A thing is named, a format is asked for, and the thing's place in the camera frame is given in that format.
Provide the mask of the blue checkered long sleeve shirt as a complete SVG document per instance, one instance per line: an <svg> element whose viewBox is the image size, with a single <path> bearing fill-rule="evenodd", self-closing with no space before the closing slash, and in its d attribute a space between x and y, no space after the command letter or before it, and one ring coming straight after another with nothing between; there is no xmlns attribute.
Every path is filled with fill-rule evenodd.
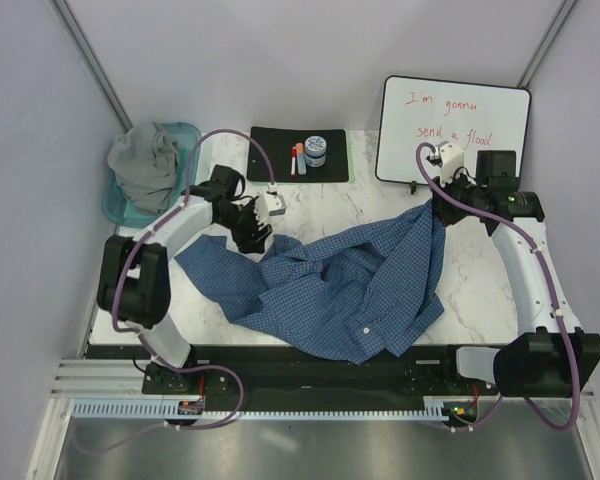
<svg viewBox="0 0 600 480"><path fill-rule="evenodd" d="M445 228L426 202L308 244L277 235L258 261L202 235L176 261L230 323L361 364L404 354L443 314L444 248Z"/></svg>

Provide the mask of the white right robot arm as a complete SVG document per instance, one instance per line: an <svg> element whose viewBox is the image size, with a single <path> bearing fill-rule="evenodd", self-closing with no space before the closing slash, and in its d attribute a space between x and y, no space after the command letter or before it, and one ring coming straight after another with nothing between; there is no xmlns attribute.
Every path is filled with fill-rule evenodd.
<svg viewBox="0 0 600 480"><path fill-rule="evenodd" d="M504 263L518 321L518 336L503 347L464 346L438 368L438 381L457 394L474 379L505 397L569 398L600 361L600 335L586 333L567 302L549 254L539 197L519 188L512 150L480 150L469 173L464 152L436 146L440 169L433 194L435 215L446 226L480 219Z"/></svg>

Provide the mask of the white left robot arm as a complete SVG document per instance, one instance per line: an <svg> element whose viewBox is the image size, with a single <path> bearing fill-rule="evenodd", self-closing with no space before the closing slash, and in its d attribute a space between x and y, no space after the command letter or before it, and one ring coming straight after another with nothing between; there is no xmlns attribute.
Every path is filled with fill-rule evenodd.
<svg viewBox="0 0 600 480"><path fill-rule="evenodd" d="M112 316L119 333L138 336L152 361L166 367L165 382L188 393L199 382L189 363L192 346L181 335L169 309L169 263L194 236L216 224L227 229L238 251L262 254L272 233L270 219L285 213L285 201L271 183L267 191L242 201L245 178L217 165L211 178L186 187L174 206L135 236L113 235L104 245L96 302Z"/></svg>

